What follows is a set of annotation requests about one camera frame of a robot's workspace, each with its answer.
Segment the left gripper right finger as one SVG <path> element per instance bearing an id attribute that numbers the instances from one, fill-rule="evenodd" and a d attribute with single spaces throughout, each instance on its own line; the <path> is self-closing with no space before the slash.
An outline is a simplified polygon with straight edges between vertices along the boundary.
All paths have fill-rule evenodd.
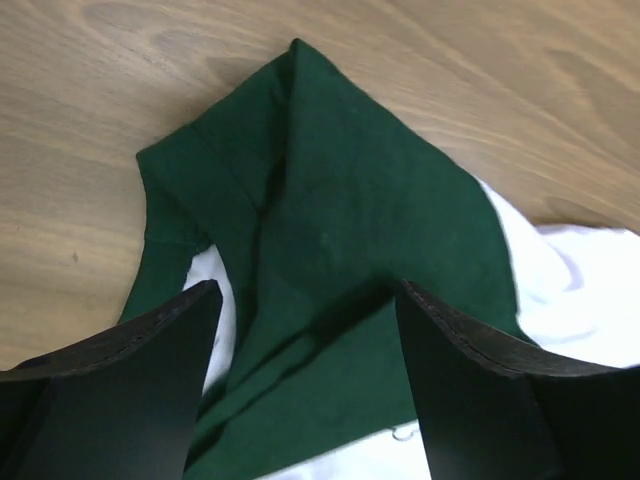
<path id="1" fill-rule="evenodd" d="M 548 352 L 412 282 L 396 318 L 435 479 L 635 479 L 639 371 Z"/>

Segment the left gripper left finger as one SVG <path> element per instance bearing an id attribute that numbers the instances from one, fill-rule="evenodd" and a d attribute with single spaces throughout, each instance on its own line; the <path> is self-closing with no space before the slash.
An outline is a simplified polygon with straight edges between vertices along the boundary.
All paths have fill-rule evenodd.
<path id="1" fill-rule="evenodd" d="M 202 281 L 2 371 L 2 478 L 181 478 L 221 307 Z"/>

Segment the white and green t-shirt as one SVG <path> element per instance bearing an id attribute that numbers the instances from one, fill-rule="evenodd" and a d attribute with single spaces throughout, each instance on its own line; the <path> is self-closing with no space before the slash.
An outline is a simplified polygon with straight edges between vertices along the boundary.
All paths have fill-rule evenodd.
<path id="1" fill-rule="evenodd" d="M 639 237 L 531 224 L 301 40 L 138 156 L 131 319 L 223 296 L 187 479 L 435 479 L 396 295 L 639 371 Z"/>

